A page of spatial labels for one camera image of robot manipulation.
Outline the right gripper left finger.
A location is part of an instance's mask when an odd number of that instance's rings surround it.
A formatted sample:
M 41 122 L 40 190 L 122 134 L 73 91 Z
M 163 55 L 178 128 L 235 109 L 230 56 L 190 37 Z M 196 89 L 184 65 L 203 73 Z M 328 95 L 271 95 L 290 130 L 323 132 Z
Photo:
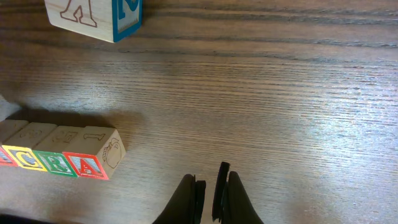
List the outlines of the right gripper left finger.
M 186 174 L 153 224 L 200 224 L 205 201 L 205 180 Z

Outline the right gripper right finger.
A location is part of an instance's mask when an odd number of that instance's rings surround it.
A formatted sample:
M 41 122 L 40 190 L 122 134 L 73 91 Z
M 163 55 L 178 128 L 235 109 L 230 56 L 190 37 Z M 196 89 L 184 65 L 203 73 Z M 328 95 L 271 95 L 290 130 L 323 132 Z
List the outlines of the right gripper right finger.
M 256 213 L 237 172 L 222 162 L 218 172 L 212 207 L 212 220 L 221 224 L 263 224 Z

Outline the red A block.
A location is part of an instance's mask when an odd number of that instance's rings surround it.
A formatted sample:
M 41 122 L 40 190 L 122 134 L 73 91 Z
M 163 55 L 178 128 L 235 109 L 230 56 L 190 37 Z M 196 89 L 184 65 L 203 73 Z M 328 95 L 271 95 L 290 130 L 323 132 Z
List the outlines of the red A block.
M 79 177 L 109 180 L 126 150 L 115 128 L 86 126 L 63 155 Z

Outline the green R block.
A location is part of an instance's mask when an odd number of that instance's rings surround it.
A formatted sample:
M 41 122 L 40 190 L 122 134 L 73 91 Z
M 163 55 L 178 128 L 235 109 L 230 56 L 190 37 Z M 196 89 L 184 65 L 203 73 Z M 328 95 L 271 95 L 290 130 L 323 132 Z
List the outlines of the green R block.
M 82 129 L 73 126 L 58 126 L 33 148 L 33 153 L 49 173 L 78 177 L 63 152 L 76 140 Z

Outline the yellow C block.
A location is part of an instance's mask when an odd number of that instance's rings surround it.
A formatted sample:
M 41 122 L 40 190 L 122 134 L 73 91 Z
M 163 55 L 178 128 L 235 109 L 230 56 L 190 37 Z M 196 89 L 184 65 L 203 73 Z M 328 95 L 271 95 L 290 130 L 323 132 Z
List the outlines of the yellow C block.
M 24 169 L 47 172 L 33 150 L 57 128 L 51 123 L 29 123 L 3 144 L 5 151 Z

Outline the red I block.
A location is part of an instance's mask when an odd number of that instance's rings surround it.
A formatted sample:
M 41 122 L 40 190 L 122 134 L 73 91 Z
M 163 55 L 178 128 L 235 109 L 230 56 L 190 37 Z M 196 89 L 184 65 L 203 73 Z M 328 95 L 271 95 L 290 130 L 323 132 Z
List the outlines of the red I block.
M 5 119 L 1 121 L 1 166 L 17 167 L 16 161 L 5 151 L 3 144 L 29 124 L 26 120 Z

